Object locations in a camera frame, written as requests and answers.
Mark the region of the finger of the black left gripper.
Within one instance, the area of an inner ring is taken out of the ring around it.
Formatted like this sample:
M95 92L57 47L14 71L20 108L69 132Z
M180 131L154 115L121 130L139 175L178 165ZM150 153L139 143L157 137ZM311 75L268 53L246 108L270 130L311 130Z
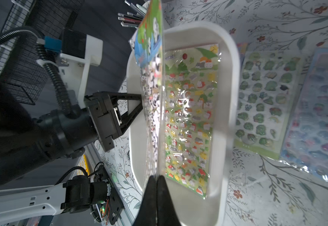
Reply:
M110 99L112 102L119 100L135 100L135 101L141 101L141 95L140 94L130 94L130 93L114 93L109 92Z
M129 129L129 127L131 126L131 124L134 122L134 120L136 119L136 117L139 115L139 113L143 110L143 106L142 106L142 102L140 101L136 107L134 108L133 111L131 111L130 113L125 112L122 116L121 116L121 124L120 124L120 134L119 136L122 136L125 134L125 132Z

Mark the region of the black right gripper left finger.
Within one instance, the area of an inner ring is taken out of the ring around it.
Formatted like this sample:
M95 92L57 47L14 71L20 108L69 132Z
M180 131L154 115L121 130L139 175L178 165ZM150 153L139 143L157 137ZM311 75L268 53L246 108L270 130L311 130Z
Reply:
M138 215L133 226L155 226L156 225L156 179L150 176L143 195Z

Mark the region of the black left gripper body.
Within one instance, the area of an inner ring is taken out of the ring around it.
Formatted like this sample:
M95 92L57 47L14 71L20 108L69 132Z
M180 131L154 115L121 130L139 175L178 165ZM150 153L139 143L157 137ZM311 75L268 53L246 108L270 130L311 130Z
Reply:
M84 97L98 140L105 152L110 152L115 147L114 140L122 135L119 96L119 93L103 91Z

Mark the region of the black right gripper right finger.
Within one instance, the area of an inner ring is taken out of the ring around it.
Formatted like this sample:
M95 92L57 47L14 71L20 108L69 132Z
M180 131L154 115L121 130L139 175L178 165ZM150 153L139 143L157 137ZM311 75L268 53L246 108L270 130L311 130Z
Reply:
M181 226L164 176L159 176L156 187L158 226Z

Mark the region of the white plastic storage tray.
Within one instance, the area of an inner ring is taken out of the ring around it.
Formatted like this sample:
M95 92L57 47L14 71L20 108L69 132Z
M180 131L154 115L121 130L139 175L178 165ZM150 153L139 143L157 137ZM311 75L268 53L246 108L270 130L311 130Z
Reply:
M240 58L235 41L221 26L193 22L164 31L164 50L219 44L219 99L214 118L214 147L210 157L209 192L200 198L183 186L166 179L173 206L182 226L222 226L229 183L229 157L233 150L235 114L238 100ZM140 94L140 71L134 52L127 64L127 92ZM144 192L147 149L143 111L129 128L131 167L138 187Z

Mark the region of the panda sticker sheet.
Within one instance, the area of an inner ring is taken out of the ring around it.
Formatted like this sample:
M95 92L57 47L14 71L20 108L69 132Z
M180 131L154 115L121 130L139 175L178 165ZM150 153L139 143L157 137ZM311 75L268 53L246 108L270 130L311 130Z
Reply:
M160 132L163 121L163 13L161 1L150 1L147 14L130 39L137 66L145 119L144 183L158 175Z

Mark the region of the green mushroom sticker sheet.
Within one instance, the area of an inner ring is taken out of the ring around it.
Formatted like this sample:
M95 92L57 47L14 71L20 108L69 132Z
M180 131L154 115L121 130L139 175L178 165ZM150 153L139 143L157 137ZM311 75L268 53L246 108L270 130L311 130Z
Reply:
M218 90L219 46L165 53L166 176L207 194Z

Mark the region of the light blue sticker sheet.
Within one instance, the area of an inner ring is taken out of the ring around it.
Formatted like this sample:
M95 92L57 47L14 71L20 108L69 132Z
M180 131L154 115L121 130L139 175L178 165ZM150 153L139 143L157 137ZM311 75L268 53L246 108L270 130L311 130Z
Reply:
M282 145L280 160L328 182L328 49L318 48Z

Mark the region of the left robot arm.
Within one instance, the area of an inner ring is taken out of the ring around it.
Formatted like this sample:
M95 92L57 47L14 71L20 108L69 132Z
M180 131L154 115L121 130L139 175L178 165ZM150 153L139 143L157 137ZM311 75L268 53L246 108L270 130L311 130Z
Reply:
M119 100L140 101L139 94L97 92L85 98L86 108L75 105L66 115L54 110L32 119L0 82L0 185L13 181L60 157L74 157L84 147L100 140L106 151L114 139L129 128L142 110L131 113L117 110ZM39 216L86 211L107 202L116 213L122 208L109 176L98 168L95 180L79 167L81 174L55 185L16 194L0 196L0 225Z

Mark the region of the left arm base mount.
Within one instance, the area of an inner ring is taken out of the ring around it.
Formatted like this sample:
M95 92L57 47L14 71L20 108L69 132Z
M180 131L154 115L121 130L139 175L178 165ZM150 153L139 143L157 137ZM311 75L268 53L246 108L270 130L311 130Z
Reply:
M95 190L98 194L98 200L94 201L90 207L91 215L98 223L114 226L124 210L124 204L103 162L95 166L94 172L90 174L90 177L94 183L99 185Z

